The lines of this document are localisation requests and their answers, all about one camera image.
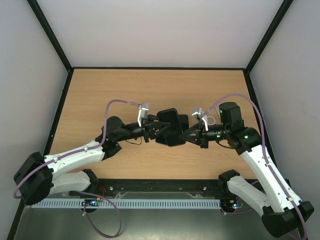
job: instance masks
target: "light wood surface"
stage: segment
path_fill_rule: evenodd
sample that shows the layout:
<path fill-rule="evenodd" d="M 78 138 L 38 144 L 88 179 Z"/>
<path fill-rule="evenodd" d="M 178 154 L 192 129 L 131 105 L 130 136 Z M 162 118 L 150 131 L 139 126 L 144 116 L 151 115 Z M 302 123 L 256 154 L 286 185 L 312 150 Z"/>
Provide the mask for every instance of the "light wood surface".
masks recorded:
<path fill-rule="evenodd" d="M 240 70 L 75 69 L 50 153 L 85 145 L 101 134 L 105 107 L 112 99 L 149 103 L 153 115 L 176 108 L 179 114 L 189 115 L 192 126 L 197 122 L 191 116 L 194 108 L 207 110 L 231 93 L 249 95 Z M 258 129 L 250 103 L 240 97 L 228 101 L 240 106 L 246 126 Z M 218 117 L 215 110 L 209 115 Z M 125 124 L 136 122 L 138 108 L 114 103 L 108 116 L 118 116 Z M 120 145 L 122 150 L 114 157 L 81 169 L 92 169 L 98 178 L 108 179 L 217 179 L 230 169 L 255 178 L 235 150 L 215 142 L 209 142 L 209 149 L 188 142 L 167 147 L 154 140 L 142 145 L 122 141 Z"/>

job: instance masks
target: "gray wall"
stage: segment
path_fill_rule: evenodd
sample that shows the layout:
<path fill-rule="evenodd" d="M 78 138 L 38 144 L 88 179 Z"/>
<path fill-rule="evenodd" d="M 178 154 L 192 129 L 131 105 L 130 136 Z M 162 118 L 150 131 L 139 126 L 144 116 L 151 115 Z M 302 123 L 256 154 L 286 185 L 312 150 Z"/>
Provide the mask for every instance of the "gray wall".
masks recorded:
<path fill-rule="evenodd" d="M 72 66 L 244 68 L 282 0 L 38 0 Z"/>
<path fill-rule="evenodd" d="M 67 71 L 25 0 L 0 1 L 0 239 L 19 200 L 13 176 L 43 151 Z"/>
<path fill-rule="evenodd" d="M 280 171 L 315 213 L 320 236 L 320 1 L 295 0 L 251 72 Z"/>

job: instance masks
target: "black cable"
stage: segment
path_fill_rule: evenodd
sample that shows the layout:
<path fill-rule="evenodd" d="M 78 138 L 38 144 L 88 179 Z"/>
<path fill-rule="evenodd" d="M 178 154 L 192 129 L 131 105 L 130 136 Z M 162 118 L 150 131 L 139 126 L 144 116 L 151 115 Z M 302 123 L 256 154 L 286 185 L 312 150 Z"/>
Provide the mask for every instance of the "black cable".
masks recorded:
<path fill-rule="evenodd" d="M 226 148 L 226 149 L 234 149 L 233 147 L 231 146 L 225 146 L 225 145 L 222 145 L 221 143 L 219 142 L 216 142 L 216 144 L 218 144 L 219 146 L 223 147 L 223 148 Z"/>
<path fill-rule="evenodd" d="M 128 141 L 128 140 L 125 140 L 127 143 L 130 143 L 130 144 L 134 144 L 134 145 L 141 145 L 142 144 L 142 138 L 141 137 L 139 137 L 140 138 L 140 143 L 135 143 L 135 142 L 131 142 L 131 141 Z"/>

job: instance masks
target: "black frame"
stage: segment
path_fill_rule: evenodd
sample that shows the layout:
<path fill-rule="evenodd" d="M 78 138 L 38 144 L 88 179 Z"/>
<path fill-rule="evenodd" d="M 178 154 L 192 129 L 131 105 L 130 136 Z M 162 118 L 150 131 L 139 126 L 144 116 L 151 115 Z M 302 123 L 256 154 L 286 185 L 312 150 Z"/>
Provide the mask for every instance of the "black frame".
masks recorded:
<path fill-rule="evenodd" d="M 251 100 L 256 104 L 256 106 L 259 108 L 259 102 L 253 87 L 253 83 L 252 80 L 250 78 L 250 72 L 252 71 L 252 69 L 254 68 L 255 64 L 257 63 L 259 57 L 261 56 L 262 52 L 264 51 L 264 49 L 266 48 L 269 40 L 271 39 L 271 37 L 273 36 L 273 34 L 275 33 L 277 27 L 279 26 L 281 20 L 283 19 L 283 17 L 285 16 L 286 12 L 288 11 L 289 7 L 291 6 L 293 0 L 283 0 L 280 8 L 278 9 L 276 15 L 274 16 L 271 24 L 269 25 L 267 31 L 265 32 L 260 44 L 258 45 L 257 49 L 255 50 L 250 62 L 248 63 L 246 68 L 217 68 L 217 67 L 72 67 L 67 56 L 65 55 L 56 35 L 54 34 L 52 28 L 50 27 L 49 22 L 46 19 L 46 16 L 44 15 L 43 11 L 41 10 L 41 7 L 39 6 L 37 0 L 27 0 L 27 2 L 29 3 L 32 11 L 34 12 L 35 16 L 37 17 L 40 25 L 42 26 L 44 32 L 46 33 L 48 39 L 50 40 L 52 46 L 54 47 L 56 53 L 58 54 L 58 56 L 60 57 L 61 62 L 63 63 L 65 69 L 68 72 L 68 75 L 66 77 L 65 80 L 65 84 L 64 84 L 64 88 L 60 97 L 60 101 L 53 119 L 53 123 L 52 123 L 52 127 L 50 129 L 50 133 L 45 145 L 45 149 L 43 154 L 47 155 L 50 152 L 54 137 L 55 137 L 55 133 L 58 127 L 58 123 L 59 123 L 59 119 L 62 113 L 62 109 L 64 107 L 64 103 L 67 97 L 67 93 L 68 93 L 68 89 L 69 89 L 69 85 L 72 79 L 72 75 L 74 73 L 74 69 L 139 69 L 139 70 L 241 70 L 243 71 L 243 75 L 245 78 L 245 82 L 248 88 L 248 92 L 249 92 L 249 96 L 251 98 Z M 255 114 L 257 123 L 258 123 L 258 127 L 261 130 L 261 126 L 259 124 L 259 120 L 258 120 L 258 116 L 257 114 Z M 263 123 L 262 126 L 265 130 L 265 141 L 266 141 L 266 147 L 268 148 L 270 157 L 272 158 L 273 162 L 275 162 L 275 157 L 274 157 L 274 153 L 270 144 L 270 140 L 268 137 L 268 133 L 266 131 L 265 128 L 265 124 Z M 162 181 L 164 185 L 168 184 L 168 180 L 156 180 L 156 182 L 158 183 L 159 181 Z M 215 181 L 215 180 L 178 180 L 178 182 L 183 181 L 185 184 L 187 183 L 191 183 L 190 185 L 194 185 L 194 184 L 199 184 L 199 183 L 205 183 L 208 181 Z M 25 207 L 25 204 L 23 202 L 23 200 L 20 201 L 19 206 L 17 208 L 11 229 L 9 231 L 8 240 L 12 240 L 15 237 L 15 234 L 17 232 L 18 229 L 18 225 L 19 225 L 19 221 L 21 218 L 21 215 L 23 213 L 23 209 Z"/>

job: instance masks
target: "purple cable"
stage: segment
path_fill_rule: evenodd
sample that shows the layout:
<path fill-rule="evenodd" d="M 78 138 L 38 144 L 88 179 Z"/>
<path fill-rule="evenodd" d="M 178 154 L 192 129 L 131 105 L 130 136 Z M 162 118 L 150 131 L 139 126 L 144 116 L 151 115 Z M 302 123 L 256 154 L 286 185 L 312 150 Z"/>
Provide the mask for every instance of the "purple cable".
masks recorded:
<path fill-rule="evenodd" d="M 108 104 L 106 105 L 106 108 L 105 108 L 105 112 L 104 112 L 104 123 L 103 123 L 103 135 L 102 135 L 102 141 L 96 145 L 96 146 L 92 146 L 92 147 L 88 147 L 88 150 L 92 150 L 92 149 L 96 149 L 100 146 L 102 146 L 102 144 L 104 144 L 105 140 L 106 140 L 106 135 L 107 135 L 107 119 L 108 119 L 108 111 L 109 111 L 109 107 L 112 103 L 115 103 L 115 102 L 118 102 L 118 103 L 124 103 L 124 104 L 130 104 L 130 105 L 133 105 L 133 106 L 137 106 L 139 107 L 139 104 L 138 103 L 135 103 L 135 102 L 131 102 L 131 101 L 124 101 L 124 100 L 120 100 L 120 99 L 114 99 L 114 100 L 111 100 L 110 102 L 108 102 Z M 68 152 L 64 155 L 61 155 L 58 157 L 58 160 L 61 160 L 65 157 L 68 157 L 72 154 L 77 154 L 77 153 L 81 153 L 81 152 L 84 152 L 85 149 L 82 148 L 82 149 L 78 149 L 78 150 L 75 150 L 75 151 L 71 151 L 71 152 Z M 33 169 L 28 175 L 26 175 L 20 182 L 19 184 L 16 186 L 16 189 L 13 191 L 13 197 L 15 199 L 20 199 L 21 196 L 17 196 L 17 192 L 19 191 L 19 188 L 22 186 L 22 184 L 24 184 L 36 171 L 44 168 L 45 166 L 49 165 L 49 164 L 52 164 L 54 163 L 55 160 L 50 160 L 50 161 L 47 161 L 45 163 L 43 163 L 42 165 L 36 167 L 35 169 Z"/>
<path fill-rule="evenodd" d="M 93 197 L 96 197 L 96 198 L 101 198 L 103 200 L 106 200 L 108 203 L 110 203 L 114 209 L 116 210 L 118 216 L 119 216 L 119 230 L 118 232 L 113 235 L 113 236 L 110 236 L 110 235 L 106 235 L 104 234 L 103 232 L 101 232 L 95 225 L 94 223 L 91 221 L 91 219 L 89 218 L 87 212 L 86 212 L 86 208 L 87 206 L 89 205 L 89 203 L 87 203 L 84 208 L 83 208 L 83 214 L 86 216 L 86 218 L 89 220 L 92 228 L 102 237 L 104 238 L 107 238 L 107 239 L 113 239 L 113 238 L 116 238 L 120 235 L 120 232 L 121 232 L 121 229 L 122 229 L 122 217 L 121 217 L 121 213 L 119 211 L 119 208 L 117 208 L 117 206 L 112 202 L 110 201 L 109 199 L 105 198 L 104 196 L 100 196 L 100 195 L 97 195 L 97 194 L 94 194 L 94 193 L 88 193 L 88 192 L 84 192 L 84 191 L 77 191 L 77 193 L 80 193 L 80 194 L 84 194 L 84 195 L 89 195 L 89 196 L 93 196 Z"/>
<path fill-rule="evenodd" d="M 221 103 L 223 100 L 230 98 L 230 97 L 242 97 L 244 99 L 246 99 L 247 101 L 249 101 L 251 103 L 251 105 L 254 108 L 254 111 L 256 112 L 256 114 L 258 115 L 259 118 L 259 123 L 260 123 L 260 128 L 261 128 L 261 138 L 262 138 L 262 155 L 264 157 L 264 160 L 266 162 L 266 164 L 268 164 L 270 161 L 268 160 L 267 157 L 267 153 L 266 153 L 266 141 L 265 141 L 265 130 L 264 130 L 264 122 L 262 120 L 262 116 L 261 113 L 259 112 L 259 109 L 257 108 L 257 106 L 255 105 L 255 103 L 253 101 L 251 101 L 251 99 L 249 97 L 247 97 L 246 95 L 243 95 L 241 93 L 232 93 L 232 94 L 228 94 L 222 98 L 220 98 L 215 104 L 213 104 L 207 111 L 205 111 L 203 113 L 203 116 L 207 115 L 212 109 L 214 109 L 219 103 Z M 291 198 L 289 192 L 287 191 L 286 187 L 283 185 L 283 183 L 281 182 L 281 180 L 279 179 L 279 177 L 277 176 L 276 172 L 274 171 L 274 169 L 272 168 L 271 165 L 268 165 L 268 168 L 270 169 L 272 175 L 274 176 L 274 178 L 276 179 L 276 181 L 278 182 L 278 184 L 280 185 L 281 189 L 283 190 L 284 194 L 286 195 L 286 197 L 289 199 Z M 293 235 L 291 232 L 288 233 L 288 235 L 295 239 L 295 240 L 306 240 L 307 239 L 307 225 L 306 222 L 304 220 L 304 217 L 302 216 L 298 206 L 296 205 L 296 203 L 291 200 L 290 201 L 291 204 L 293 205 L 294 209 L 296 210 L 297 214 L 299 215 L 299 218 L 301 220 L 301 224 L 303 227 L 303 237 L 296 237 L 295 235 Z"/>
<path fill-rule="evenodd" d="M 33 169 L 31 172 L 29 172 L 22 180 L 21 182 L 19 182 L 19 184 L 16 186 L 16 189 L 13 191 L 13 197 L 15 199 L 21 199 L 21 196 L 17 196 L 17 192 L 19 191 L 19 188 L 22 186 L 22 184 L 24 184 L 28 178 L 30 178 L 35 172 L 39 171 L 40 169 L 44 168 L 45 166 L 54 163 L 55 160 L 50 160 L 47 161 L 43 164 L 41 164 L 40 166 L 36 167 L 35 169 Z"/>
<path fill-rule="evenodd" d="M 255 185 L 257 184 L 259 181 L 254 181 L 253 183 L 251 183 L 251 185 Z M 250 213 L 251 211 L 253 210 L 253 208 L 250 208 L 246 211 L 241 211 L 241 212 L 226 212 L 224 211 L 222 208 L 221 208 L 221 212 L 223 212 L 225 215 L 240 215 L 240 214 L 247 214 L 247 213 Z"/>

